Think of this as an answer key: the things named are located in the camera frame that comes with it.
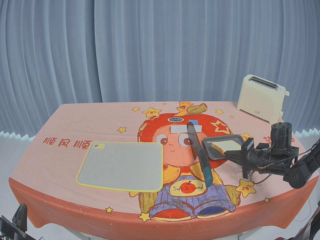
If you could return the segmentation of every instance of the cartoon girl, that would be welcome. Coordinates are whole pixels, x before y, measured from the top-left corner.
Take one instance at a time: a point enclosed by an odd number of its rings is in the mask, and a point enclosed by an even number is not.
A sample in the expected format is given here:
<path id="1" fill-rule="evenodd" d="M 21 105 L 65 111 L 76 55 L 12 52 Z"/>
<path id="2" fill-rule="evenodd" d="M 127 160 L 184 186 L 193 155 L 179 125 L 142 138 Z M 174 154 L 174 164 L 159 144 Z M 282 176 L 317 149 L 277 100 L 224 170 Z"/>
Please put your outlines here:
<path id="1" fill-rule="evenodd" d="M 193 158 L 185 125 L 190 120 L 197 125 L 200 142 L 208 136 L 232 134 L 231 130 L 218 118 L 199 114 L 206 111 L 205 104 L 189 111 L 193 112 L 183 116 L 174 113 L 153 116 L 139 128 L 139 142 L 163 145 L 162 189 L 157 193 L 130 193 L 131 197 L 139 196 L 140 209 L 143 213 L 150 213 L 150 218 L 162 221 L 213 218 L 234 212 L 240 204 L 240 192 L 236 191 L 236 186 L 224 185 L 214 171 L 226 162 L 225 159 L 210 160 L 214 181 L 206 188 L 199 160 Z"/>

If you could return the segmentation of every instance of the yellow cutting board rim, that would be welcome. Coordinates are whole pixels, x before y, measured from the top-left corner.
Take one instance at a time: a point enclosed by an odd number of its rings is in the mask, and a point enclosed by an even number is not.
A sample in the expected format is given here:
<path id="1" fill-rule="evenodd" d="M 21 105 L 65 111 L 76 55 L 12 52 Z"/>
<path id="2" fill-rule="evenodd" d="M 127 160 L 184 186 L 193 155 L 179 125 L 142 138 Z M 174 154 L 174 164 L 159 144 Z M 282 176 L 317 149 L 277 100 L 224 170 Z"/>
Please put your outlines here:
<path id="1" fill-rule="evenodd" d="M 92 145 L 95 143 L 95 142 L 106 142 L 106 143 L 132 143 L 132 144 L 150 144 L 150 143 L 156 143 L 158 145 L 161 146 L 161 181 L 162 181 L 162 184 L 160 185 L 160 187 L 157 189 L 157 190 L 137 190 L 137 189 L 122 189 L 122 188 L 113 188 L 113 187 L 103 187 L 103 186 L 94 186 L 94 185 L 88 185 L 88 184 L 83 184 L 81 182 L 79 182 L 78 178 L 79 178 L 79 175 L 81 173 L 81 170 L 82 170 L 82 167 L 84 166 L 85 164 L 85 161 L 87 159 L 87 156 L 89 154 L 89 151 L 90 151 L 90 148 L 92 147 Z M 115 191 L 124 191 L 124 192 L 139 192 L 139 193 L 156 193 L 158 191 L 160 191 L 163 187 L 163 146 L 161 143 L 158 143 L 158 142 L 124 142 L 124 141 L 103 141 L 103 140 L 95 140 L 93 142 L 91 142 L 89 148 L 88 148 L 88 151 L 82 161 L 82 164 L 81 164 L 81 167 L 78 171 L 78 174 L 77 174 L 77 177 L 75 179 L 77 181 L 77 183 L 81 186 L 85 186 L 85 187 L 90 187 L 90 188 L 95 188 L 95 189 L 102 189 L 102 190 L 115 190 Z"/>

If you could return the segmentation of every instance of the sticky note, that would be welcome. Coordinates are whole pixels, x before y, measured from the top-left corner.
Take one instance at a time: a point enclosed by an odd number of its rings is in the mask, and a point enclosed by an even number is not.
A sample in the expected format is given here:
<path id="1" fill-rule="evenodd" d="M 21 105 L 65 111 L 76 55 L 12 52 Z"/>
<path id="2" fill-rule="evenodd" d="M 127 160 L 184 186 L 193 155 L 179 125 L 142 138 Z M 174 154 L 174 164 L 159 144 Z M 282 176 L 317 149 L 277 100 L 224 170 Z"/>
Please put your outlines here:
<path id="1" fill-rule="evenodd" d="M 195 131 L 197 133 L 202 132 L 202 125 L 195 125 Z M 176 124 L 171 125 L 171 133 L 172 134 L 180 134 L 180 133 L 187 133 L 187 126 L 185 124 Z"/>
<path id="2" fill-rule="evenodd" d="M 189 122 L 193 123 L 194 126 L 198 126 L 198 120 L 189 120 Z"/>

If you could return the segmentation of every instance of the curtain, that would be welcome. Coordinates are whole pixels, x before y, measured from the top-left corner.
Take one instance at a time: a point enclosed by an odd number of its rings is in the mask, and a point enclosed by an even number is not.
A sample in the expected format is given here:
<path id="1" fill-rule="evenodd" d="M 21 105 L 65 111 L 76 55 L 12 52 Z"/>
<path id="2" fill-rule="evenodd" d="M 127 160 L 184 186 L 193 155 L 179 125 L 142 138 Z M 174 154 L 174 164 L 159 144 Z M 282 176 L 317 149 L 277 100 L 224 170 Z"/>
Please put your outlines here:
<path id="1" fill-rule="evenodd" d="M 64 103 L 237 101 L 284 86 L 320 128 L 319 0 L 0 0 L 0 129 L 35 135 Z"/>

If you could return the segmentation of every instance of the kitchen knife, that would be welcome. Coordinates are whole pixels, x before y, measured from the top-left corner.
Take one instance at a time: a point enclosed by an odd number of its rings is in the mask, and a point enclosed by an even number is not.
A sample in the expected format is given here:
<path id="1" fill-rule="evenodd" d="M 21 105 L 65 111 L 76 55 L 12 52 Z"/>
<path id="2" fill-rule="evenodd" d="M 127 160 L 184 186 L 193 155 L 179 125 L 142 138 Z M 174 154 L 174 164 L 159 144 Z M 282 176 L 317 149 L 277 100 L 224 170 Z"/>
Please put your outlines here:
<path id="1" fill-rule="evenodd" d="M 211 165 L 207 153 L 200 144 L 196 129 L 192 122 L 188 122 L 186 130 L 188 132 L 188 138 L 193 158 L 195 160 L 197 157 L 199 157 L 200 167 L 203 173 L 205 186 L 208 188 L 212 185 L 214 178 L 212 176 Z"/>

